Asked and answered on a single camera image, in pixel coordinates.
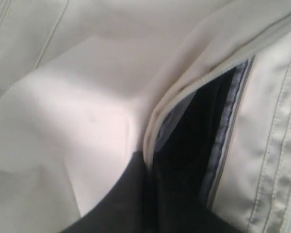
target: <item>white jacket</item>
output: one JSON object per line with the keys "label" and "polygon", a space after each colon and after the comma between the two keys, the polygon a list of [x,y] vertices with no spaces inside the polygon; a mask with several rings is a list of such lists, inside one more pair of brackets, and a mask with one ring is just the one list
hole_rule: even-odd
{"label": "white jacket", "polygon": [[[291,232],[291,193],[279,193],[291,190],[291,157],[279,155],[291,154],[291,73],[284,81],[273,67],[291,64],[291,0],[0,0],[0,233],[54,233],[75,222],[133,152],[143,150],[151,168],[162,122],[181,100],[256,54],[233,128],[256,143],[234,136],[211,206],[250,232]],[[280,93],[289,108],[276,108]],[[251,98],[263,101],[252,107]],[[261,127],[238,123],[242,116]],[[283,123],[267,123],[274,117]],[[267,144],[273,129],[278,138]],[[266,143],[267,153],[238,161],[242,142],[258,151]],[[243,163],[249,174],[233,176]],[[260,171],[274,180],[265,191]],[[241,180],[252,176],[254,184]],[[247,199],[225,190],[248,187],[246,198],[258,201],[240,210],[235,200]],[[273,188],[273,202],[260,206]]]}

